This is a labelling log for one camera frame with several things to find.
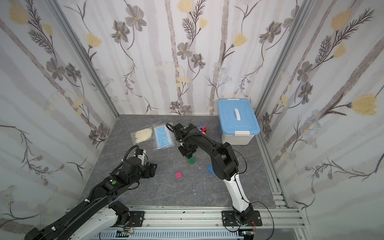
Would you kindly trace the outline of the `green lego brick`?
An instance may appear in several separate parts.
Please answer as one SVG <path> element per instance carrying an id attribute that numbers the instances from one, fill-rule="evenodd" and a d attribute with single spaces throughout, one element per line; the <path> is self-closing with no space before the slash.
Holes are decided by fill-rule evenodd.
<path id="1" fill-rule="evenodd" d="M 193 157 L 189 158 L 188 159 L 188 163 L 191 164 L 191 165 L 194 164 L 195 163 L 195 159 Z"/>

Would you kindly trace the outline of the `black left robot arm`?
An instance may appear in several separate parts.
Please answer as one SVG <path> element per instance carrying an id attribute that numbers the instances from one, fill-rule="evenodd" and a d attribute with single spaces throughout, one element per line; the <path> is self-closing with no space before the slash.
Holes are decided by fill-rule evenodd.
<path id="1" fill-rule="evenodd" d="M 132 146 L 120 164 L 89 195 L 69 212 L 41 230 L 33 228 L 26 240 L 90 240 L 109 227 L 126 227 L 133 222 L 129 208 L 117 200 L 136 189 L 141 179 L 153 178 L 157 165 L 149 163 L 139 146 Z"/>

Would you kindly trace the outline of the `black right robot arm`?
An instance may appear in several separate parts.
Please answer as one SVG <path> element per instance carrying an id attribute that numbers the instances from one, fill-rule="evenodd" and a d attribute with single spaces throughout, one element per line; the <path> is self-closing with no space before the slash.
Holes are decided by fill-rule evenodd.
<path id="1" fill-rule="evenodd" d="M 166 123 L 166 128 L 181 144 L 178 149 L 182 156 L 190 159 L 198 148 L 209 155 L 215 175 L 224 182 L 230 194 L 235 219 L 240 225 L 245 225 L 251 219 L 254 214 L 253 204 L 266 207 L 264 203 L 250 202 L 246 197 L 240 181 L 240 175 L 245 172 L 239 172 L 236 150 L 229 143 L 222 144 L 210 139 L 193 124 L 183 126 Z"/>

